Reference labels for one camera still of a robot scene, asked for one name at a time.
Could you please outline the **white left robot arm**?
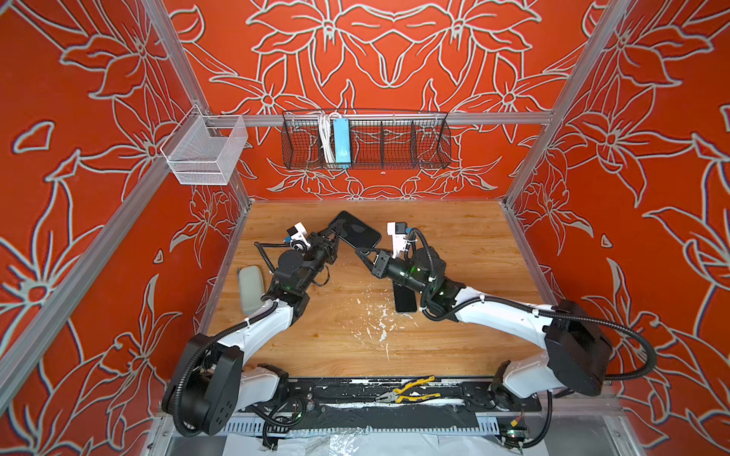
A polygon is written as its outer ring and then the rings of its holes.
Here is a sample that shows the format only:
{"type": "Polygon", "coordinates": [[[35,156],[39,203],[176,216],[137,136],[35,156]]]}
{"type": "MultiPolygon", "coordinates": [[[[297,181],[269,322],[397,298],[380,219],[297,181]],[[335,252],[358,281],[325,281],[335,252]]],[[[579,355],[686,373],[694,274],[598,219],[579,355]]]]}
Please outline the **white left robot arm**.
{"type": "Polygon", "coordinates": [[[193,336],[163,395],[162,409],[172,417],[180,435],[214,435],[237,410],[277,396],[284,382],[282,370],[244,367],[270,339],[302,317],[310,301],[309,288],[336,262],[340,232],[339,223],[312,233],[298,223],[278,244],[282,252],[278,261],[266,255],[271,244],[256,243],[272,275],[269,288],[260,297],[262,306],[214,336],[193,336]]]}

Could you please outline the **black smartphone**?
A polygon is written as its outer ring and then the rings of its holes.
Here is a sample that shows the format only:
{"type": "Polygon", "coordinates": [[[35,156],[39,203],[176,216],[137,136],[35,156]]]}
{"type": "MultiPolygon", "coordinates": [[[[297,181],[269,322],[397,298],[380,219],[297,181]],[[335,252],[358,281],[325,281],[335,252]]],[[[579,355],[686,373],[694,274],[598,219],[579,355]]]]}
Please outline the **black smartphone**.
{"type": "Polygon", "coordinates": [[[374,248],[378,246],[382,235],[367,223],[363,222],[348,211],[341,211],[329,223],[335,230],[340,228],[340,237],[353,248],[374,248]]]}

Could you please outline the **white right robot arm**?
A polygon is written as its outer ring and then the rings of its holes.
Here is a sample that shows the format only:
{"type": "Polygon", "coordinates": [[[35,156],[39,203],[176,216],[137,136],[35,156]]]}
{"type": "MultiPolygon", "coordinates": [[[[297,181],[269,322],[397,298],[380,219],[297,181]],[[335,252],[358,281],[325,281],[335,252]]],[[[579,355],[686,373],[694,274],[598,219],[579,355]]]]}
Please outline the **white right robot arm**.
{"type": "Polygon", "coordinates": [[[644,336],[627,326],[589,317],[575,302],[537,305],[480,292],[448,279],[446,264],[433,249],[418,249],[408,258],[379,248],[355,252],[374,277],[418,294],[419,308],[427,319],[484,326],[539,348],[538,355],[500,366],[492,381],[497,395],[527,398],[539,391],[562,389],[596,396],[606,381],[639,379],[657,366],[656,350],[644,336]],[[614,347],[606,329],[637,342],[646,356],[644,364],[629,372],[609,374],[614,347]]]}

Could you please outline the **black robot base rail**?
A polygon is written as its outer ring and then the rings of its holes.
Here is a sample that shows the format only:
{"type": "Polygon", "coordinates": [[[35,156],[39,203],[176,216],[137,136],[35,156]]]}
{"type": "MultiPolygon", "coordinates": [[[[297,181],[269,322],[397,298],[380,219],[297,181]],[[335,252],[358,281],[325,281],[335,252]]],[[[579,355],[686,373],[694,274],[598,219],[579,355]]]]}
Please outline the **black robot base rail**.
{"type": "Polygon", "coordinates": [[[496,436],[514,431],[537,431],[545,401],[532,395],[514,410],[498,408],[490,396],[488,377],[437,376],[419,393],[441,393],[423,403],[382,404],[375,399],[400,388],[413,377],[294,377],[289,393],[304,400],[286,405],[277,416],[303,415],[293,427],[268,425],[253,412],[237,412],[226,431],[246,436],[304,438],[330,433],[413,432],[434,435],[496,436]]]}

